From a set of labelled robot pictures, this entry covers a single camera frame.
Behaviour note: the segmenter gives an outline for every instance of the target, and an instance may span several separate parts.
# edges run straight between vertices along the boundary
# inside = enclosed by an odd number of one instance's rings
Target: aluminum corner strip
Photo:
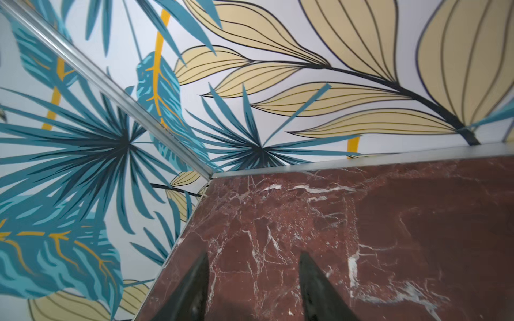
[[[451,159],[471,159],[496,156],[514,156],[514,143],[489,143],[477,146],[459,146],[441,149],[421,150],[419,152],[388,154],[383,156],[340,159],[308,164],[245,169],[243,171],[215,173],[212,178],[263,175],[290,172],[319,171],[321,169],[376,166],[432,162]]]
[[[0,0],[0,7],[14,19],[47,45],[57,55],[62,57],[70,66],[96,85],[102,92],[113,100],[124,112],[136,120],[167,148],[172,150],[181,160],[191,166],[201,176],[209,180],[213,171],[202,163],[196,154],[183,146],[164,127],[162,127],[148,112],[146,112],[130,95],[110,79],[86,55],[53,29],[39,14],[26,4],[17,0]]]

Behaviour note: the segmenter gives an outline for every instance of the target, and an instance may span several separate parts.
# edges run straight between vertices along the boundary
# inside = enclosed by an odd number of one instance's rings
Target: dark leaf stem
[[[478,139],[476,139],[474,133],[466,128],[466,126],[455,116],[454,114],[450,113],[447,109],[440,106],[439,104],[436,104],[428,99],[426,99],[423,96],[418,95],[415,92],[412,92],[408,89],[403,88],[400,86],[400,84],[396,82],[392,82],[389,80],[385,80],[380,77],[376,77],[367,73],[362,73],[358,71],[353,70],[346,70],[346,69],[340,69],[335,68],[330,65],[318,65],[313,63],[303,63],[303,62],[293,62],[293,61],[273,61],[277,63],[287,63],[287,64],[297,64],[301,65],[303,68],[310,68],[310,69],[328,69],[333,71],[338,71],[346,74],[350,74],[356,77],[360,77],[363,79],[370,80],[372,82],[375,82],[377,84],[389,87],[395,91],[397,91],[400,95],[410,97],[412,100],[419,101],[421,104],[424,104],[428,108],[430,108],[432,111],[437,113],[441,118],[443,118],[449,125],[451,125],[453,128],[455,128],[455,131],[460,134],[469,145],[480,145],[480,142]]]
[[[151,185],[153,188],[162,188],[162,189],[164,189],[164,190],[177,191],[177,192],[180,192],[180,193],[182,193],[182,194],[184,194],[184,193],[186,192],[186,191],[181,190],[181,189],[176,188],[176,187],[168,187],[168,186],[166,186],[166,185],[161,185],[161,184],[154,184],[154,183],[150,183],[150,185]],[[192,192],[188,192],[188,193],[189,193],[189,195],[191,195],[191,196],[198,196],[198,197],[200,197],[200,196],[201,196],[201,194],[197,194],[197,193],[192,193]]]

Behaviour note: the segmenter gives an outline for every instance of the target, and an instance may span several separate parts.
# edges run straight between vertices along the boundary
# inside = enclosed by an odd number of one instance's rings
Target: beige leaf
[[[178,191],[166,190],[166,196],[175,202],[178,207],[178,211],[180,212],[180,220],[182,222],[188,221],[188,203],[186,200],[186,196]]]
[[[325,82],[299,85],[252,106],[273,114],[291,116],[323,85]],[[329,83],[329,85],[332,88],[299,114],[299,117],[324,115],[377,101],[410,99],[387,89],[344,83]]]
[[[184,186],[195,182],[198,178],[200,178],[198,172],[182,172],[171,181],[170,185],[173,187]]]
[[[207,182],[207,184],[205,184],[204,187],[200,188],[200,190],[198,191],[197,194],[200,194],[200,195],[205,194],[208,187],[209,187],[209,182]],[[196,196],[196,201],[200,202],[200,200],[201,200],[201,196]]]
[[[197,194],[200,194],[200,195],[205,194],[205,192],[207,191],[208,187],[209,187],[209,182],[207,182],[207,184],[205,184],[204,187],[200,188],[200,190],[198,191]]]
[[[482,120],[514,82],[514,2],[446,0],[418,49],[430,95],[465,125]]]
[[[234,70],[215,88],[221,98],[241,97],[243,84],[246,93],[259,92],[269,88],[301,69],[296,64],[261,62],[246,65]]]
[[[453,133],[455,131],[438,117],[411,109],[383,108],[355,112],[294,134],[323,138],[357,134],[433,135]]]
[[[325,58],[300,46],[282,23],[261,6],[244,1],[214,1],[221,29],[196,0],[184,2],[195,18],[226,40],[328,65]]]
[[[189,48],[182,53],[182,59],[175,65],[175,74],[180,85],[189,84],[214,73],[241,67],[251,62],[232,49],[213,46],[216,55],[206,46]]]
[[[136,280],[123,280],[124,284],[138,282]],[[123,289],[123,298],[121,299],[120,308],[131,314],[136,314],[146,299],[146,295],[150,289],[144,284],[138,284]]]
[[[65,291],[29,300],[33,321],[109,321],[111,314],[97,301]]]
[[[348,67],[396,81],[394,0],[300,0],[327,47]]]

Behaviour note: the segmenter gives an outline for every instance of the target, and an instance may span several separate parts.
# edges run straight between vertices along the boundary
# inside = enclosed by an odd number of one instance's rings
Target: marble tile
[[[308,251],[362,321],[496,320],[514,299],[514,158],[212,181],[143,305],[203,250],[206,320],[303,320]]]

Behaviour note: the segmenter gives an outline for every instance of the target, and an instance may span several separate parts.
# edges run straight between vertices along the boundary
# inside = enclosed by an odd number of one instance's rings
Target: tropical leaf wallpaper
[[[72,41],[50,1],[29,4]],[[94,5],[110,26],[112,3]],[[2,14],[0,24],[3,317],[132,319],[207,180],[14,19]],[[192,139],[192,129],[176,129],[181,122],[171,116],[181,116],[178,81],[164,60],[159,66],[156,75],[174,82],[176,93],[145,83],[151,70],[125,91],[159,97],[141,106],[161,107],[170,131]]]
[[[514,139],[513,0],[25,3],[215,172]],[[207,181],[11,17],[0,37],[0,308],[130,319]]]

